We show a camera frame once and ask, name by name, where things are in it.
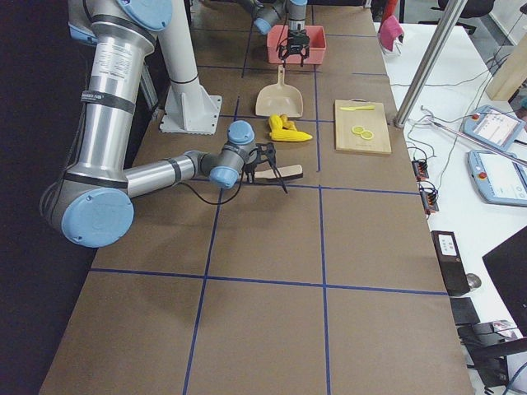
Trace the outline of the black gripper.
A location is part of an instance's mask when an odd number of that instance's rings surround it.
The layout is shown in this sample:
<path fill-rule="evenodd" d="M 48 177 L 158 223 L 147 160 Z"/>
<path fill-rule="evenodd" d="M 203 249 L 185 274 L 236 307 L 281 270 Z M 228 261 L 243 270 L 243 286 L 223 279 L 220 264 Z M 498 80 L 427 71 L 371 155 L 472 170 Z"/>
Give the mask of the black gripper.
<path fill-rule="evenodd" d="M 299 54 L 300 65 L 304 67 L 305 60 L 310 56 L 309 36 L 305 29 L 289 30 L 286 43 L 277 47 L 277 55 L 283 67 L 287 65 L 288 54 Z"/>
<path fill-rule="evenodd" d="M 248 182 L 254 182 L 254 173 L 258 165 L 268 163 L 273 171 L 275 178 L 279 181 L 285 194 L 288 194 L 284 179 L 276 165 L 276 149 L 271 142 L 257 143 L 256 147 L 250 152 L 249 161 L 245 164 L 245 174 Z"/>

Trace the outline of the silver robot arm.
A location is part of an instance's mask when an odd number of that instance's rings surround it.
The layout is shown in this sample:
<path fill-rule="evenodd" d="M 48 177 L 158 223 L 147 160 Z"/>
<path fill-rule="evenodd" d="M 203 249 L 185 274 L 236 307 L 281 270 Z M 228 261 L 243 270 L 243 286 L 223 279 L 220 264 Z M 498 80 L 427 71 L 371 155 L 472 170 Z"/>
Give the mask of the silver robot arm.
<path fill-rule="evenodd" d="M 164 132 L 214 133 L 222 98 L 209 95 L 198 79 L 181 1 L 71 1 L 68 11 L 71 36 L 96 51 L 67 163 L 40 206 L 70 242 L 89 248 L 116 242 L 133 222 L 137 196 L 197 176 L 229 189 L 252 178 L 258 165 L 275 164 L 273 145 L 256 142 L 252 127 L 236 121 L 217 154 L 186 151 L 126 168 L 138 92 L 153 91 L 144 61 L 155 48 L 161 48 L 170 77 Z"/>
<path fill-rule="evenodd" d="M 267 35 L 280 21 L 282 31 L 276 44 L 279 62 L 286 66 L 289 58 L 298 59 L 303 67 L 310 56 L 310 38 L 305 27 L 307 1 L 274 1 L 264 5 L 260 1 L 236 1 L 251 16 L 260 34 Z"/>

